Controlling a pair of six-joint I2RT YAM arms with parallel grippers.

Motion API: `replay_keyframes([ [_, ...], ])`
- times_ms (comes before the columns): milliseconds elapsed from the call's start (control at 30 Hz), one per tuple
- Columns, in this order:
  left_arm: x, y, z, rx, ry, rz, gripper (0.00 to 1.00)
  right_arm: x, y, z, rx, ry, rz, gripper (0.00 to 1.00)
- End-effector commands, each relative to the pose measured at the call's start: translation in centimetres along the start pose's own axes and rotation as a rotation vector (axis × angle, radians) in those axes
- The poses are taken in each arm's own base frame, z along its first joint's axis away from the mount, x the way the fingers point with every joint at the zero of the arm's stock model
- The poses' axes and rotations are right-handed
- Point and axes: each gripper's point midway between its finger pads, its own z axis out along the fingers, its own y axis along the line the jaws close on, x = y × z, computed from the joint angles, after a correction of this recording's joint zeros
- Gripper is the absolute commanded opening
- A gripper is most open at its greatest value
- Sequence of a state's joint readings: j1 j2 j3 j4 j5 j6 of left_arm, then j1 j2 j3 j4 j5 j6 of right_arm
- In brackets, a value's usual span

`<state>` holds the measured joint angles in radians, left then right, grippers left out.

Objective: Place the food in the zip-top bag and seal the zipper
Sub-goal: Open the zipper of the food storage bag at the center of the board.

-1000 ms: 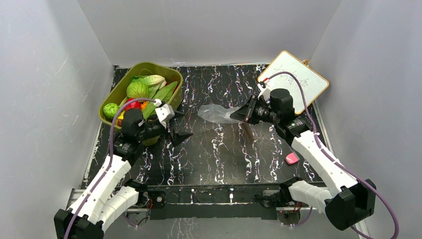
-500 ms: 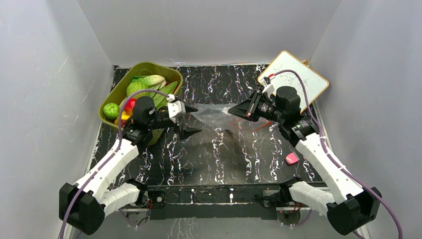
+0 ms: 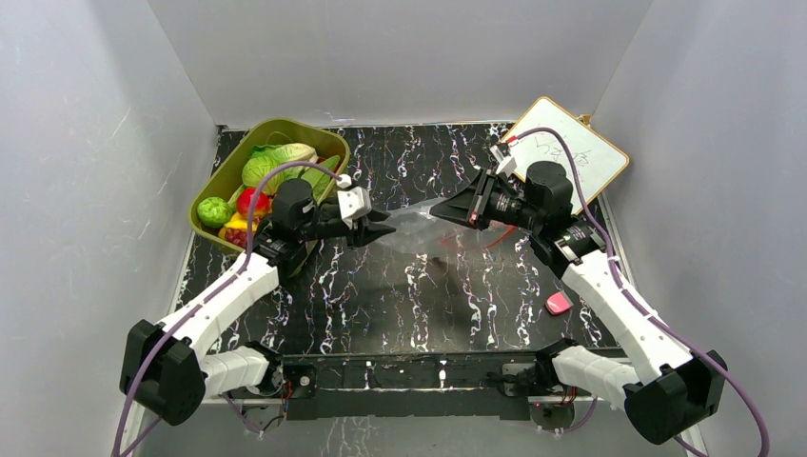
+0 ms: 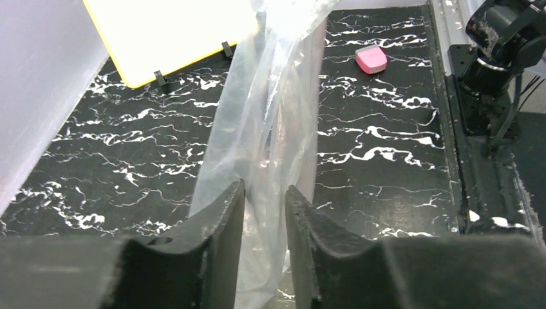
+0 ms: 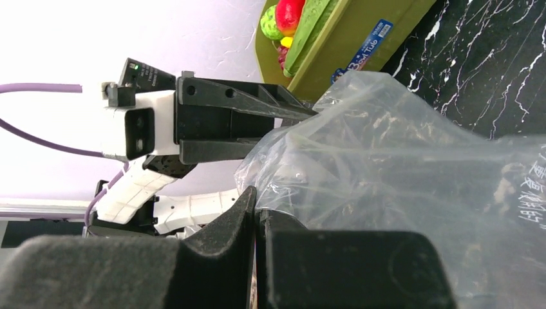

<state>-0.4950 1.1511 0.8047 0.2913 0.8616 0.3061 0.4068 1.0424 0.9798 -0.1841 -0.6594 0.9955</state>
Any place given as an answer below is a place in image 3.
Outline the clear zip top bag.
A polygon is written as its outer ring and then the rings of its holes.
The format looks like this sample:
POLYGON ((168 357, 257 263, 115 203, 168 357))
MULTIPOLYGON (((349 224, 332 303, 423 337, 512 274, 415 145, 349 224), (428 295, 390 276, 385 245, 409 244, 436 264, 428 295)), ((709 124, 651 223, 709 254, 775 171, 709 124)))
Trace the clear zip top bag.
POLYGON ((516 230, 500 222, 492 222, 484 230, 447 222, 429 213, 439 202, 439 198, 433 198, 391 210, 384 223, 395 231, 381 237, 376 243, 399 253, 437 256, 448 252, 492 248, 516 230))

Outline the red apple toy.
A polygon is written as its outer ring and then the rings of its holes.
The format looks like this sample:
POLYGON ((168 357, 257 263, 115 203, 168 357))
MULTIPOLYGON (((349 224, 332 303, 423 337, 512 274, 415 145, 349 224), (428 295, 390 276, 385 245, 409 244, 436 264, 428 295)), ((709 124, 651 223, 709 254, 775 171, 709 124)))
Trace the red apple toy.
POLYGON ((256 188, 244 188, 236 199, 237 212, 247 218, 260 219, 271 212, 272 200, 256 188))

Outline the green lettuce leaf toy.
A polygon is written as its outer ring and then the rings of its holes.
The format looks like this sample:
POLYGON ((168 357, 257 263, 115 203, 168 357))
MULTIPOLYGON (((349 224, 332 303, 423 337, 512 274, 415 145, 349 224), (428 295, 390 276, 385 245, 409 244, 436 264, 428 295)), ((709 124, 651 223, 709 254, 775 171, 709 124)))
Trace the green lettuce leaf toy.
MULTIPOLYGON (((324 159, 319 159, 317 164, 335 172, 341 163, 341 157, 338 155, 329 156, 324 159)), ((312 189, 312 196, 315 200, 320 201, 326 194, 326 189, 331 183, 331 177, 326 173, 313 168, 307 168, 300 178, 307 181, 312 189)))

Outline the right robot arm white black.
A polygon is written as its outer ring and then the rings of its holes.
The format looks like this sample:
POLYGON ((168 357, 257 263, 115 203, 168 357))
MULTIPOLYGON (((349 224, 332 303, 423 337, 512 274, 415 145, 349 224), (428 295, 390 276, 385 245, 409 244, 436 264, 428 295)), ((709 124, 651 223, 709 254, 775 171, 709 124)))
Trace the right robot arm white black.
POLYGON ((535 255, 595 311, 629 360, 618 363, 563 338, 537 351, 526 373, 502 375, 503 383, 549 394, 580 387, 623 410, 646 441, 663 444, 718 411, 725 364, 710 365, 711 352, 695 354, 652 324, 649 310, 632 305, 603 237, 573 214, 573 193, 564 167, 542 161, 528 168, 522 191, 486 170, 429 213, 470 229, 499 222, 527 230, 535 255))

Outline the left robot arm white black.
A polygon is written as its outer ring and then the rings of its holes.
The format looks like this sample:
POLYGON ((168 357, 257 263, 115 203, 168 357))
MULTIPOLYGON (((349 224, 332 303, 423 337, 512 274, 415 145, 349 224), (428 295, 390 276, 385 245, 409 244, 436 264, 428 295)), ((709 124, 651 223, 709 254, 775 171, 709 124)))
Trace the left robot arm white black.
POLYGON ((303 179, 282 183, 271 211, 250 222, 251 244, 211 286, 156 324, 142 320, 128 333, 120 389, 166 423, 186 421, 206 399, 239 388, 272 396, 283 387, 282 358, 259 343, 217 354, 213 343, 261 298, 282 286, 310 247, 343 238, 363 247, 394 232, 388 212, 374 209, 367 189, 341 187, 322 203, 303 179))

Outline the small green cabbage toy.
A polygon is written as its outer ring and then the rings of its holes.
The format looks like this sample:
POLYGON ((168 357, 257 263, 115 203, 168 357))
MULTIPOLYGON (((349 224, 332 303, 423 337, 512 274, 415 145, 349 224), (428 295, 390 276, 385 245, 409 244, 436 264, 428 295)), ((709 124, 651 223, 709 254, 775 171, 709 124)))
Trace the small green cabbage toy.
POLYGON ((234 213, 233 206, 221 197, 208 197, 196 206, 199 222, 210 229, 219 229, 229 222, 234 213))

